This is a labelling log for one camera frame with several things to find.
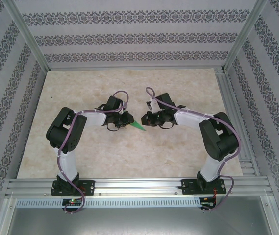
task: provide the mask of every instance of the patterned wallpaper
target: patterned wallpaper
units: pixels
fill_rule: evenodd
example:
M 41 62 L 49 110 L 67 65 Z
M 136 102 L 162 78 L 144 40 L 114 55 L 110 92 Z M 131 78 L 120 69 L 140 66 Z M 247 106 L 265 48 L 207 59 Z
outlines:
M 51 68 L 221 66 L 255 0 L 17 0 Z
M 258 167 L 279 206 L 279 1 L 267 2 L 229 77 Z
M 15 178 L 45 74 L 0 1 L 0 205 Z

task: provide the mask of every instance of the green triangular piece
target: green triangular piece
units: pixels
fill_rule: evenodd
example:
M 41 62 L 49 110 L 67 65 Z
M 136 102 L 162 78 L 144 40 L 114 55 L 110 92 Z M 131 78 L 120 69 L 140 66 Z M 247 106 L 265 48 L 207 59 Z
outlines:
M 146 131 L 144 128 L 143 128 L 143 126 L 142 125 L 140 125 L 138 122 L 133 122 L 132 124 L 131 124 L 131 126 L 133 126 L 133 127 L 136 127 L 136 128 L 138 128 L 138 129 L 140 129 L 140 130 L 142 130 L 142 131 Z

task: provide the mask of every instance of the striped wall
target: striped wall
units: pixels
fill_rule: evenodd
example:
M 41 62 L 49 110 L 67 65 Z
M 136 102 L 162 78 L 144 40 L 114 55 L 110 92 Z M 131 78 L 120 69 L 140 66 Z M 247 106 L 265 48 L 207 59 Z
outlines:
M 267 2 L 228 74 L 279 206 L 279 0 Z
M 221 66 L 255 0 L 17 0 L 49 66 Z
M 0 1 L 0 205 L 16 177 L 45 74 Z

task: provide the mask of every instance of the enclosure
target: enclosure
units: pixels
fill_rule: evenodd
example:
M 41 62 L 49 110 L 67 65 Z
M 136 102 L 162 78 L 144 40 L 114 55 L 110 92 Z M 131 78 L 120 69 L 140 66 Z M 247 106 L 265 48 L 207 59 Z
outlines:
M 117 90 L 140 123 L 147 86 L 227 114 L 242 142 L 222 171 L 231 194 L 210 213 L 182 193 L 206 161 L 196 129 L 91 127 L 76 164 L 93 196 L 64 214 L 48 127 Z M 214 232 L 279 234 L 279 0 L 0 0 L 0 234 Z

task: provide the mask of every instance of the marble floor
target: marble floor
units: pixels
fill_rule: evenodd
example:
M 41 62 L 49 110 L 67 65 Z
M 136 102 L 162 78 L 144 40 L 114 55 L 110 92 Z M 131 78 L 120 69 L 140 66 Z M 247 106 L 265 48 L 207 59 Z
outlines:
M 46 132 L 62 107 L 79 111 L 106 103 L 117 90 L 129 93 L 127 110 L 135 120 L 147 111 L 150 97 L 168 92 L 172 101 L 208 114 L 225 112 L 213 69 L 202 70 L 87 70 L 48 72 L 18 178 L 55 178 L 56 155 Z M 81 178 L 195 177 L 206 160 L 199 130 L 174 126 L 170 130 L 127 126 L 110 132 L 105 126 L 86 128 L 75 149 Z M 242 176 L 238 158 L 223 174 Z

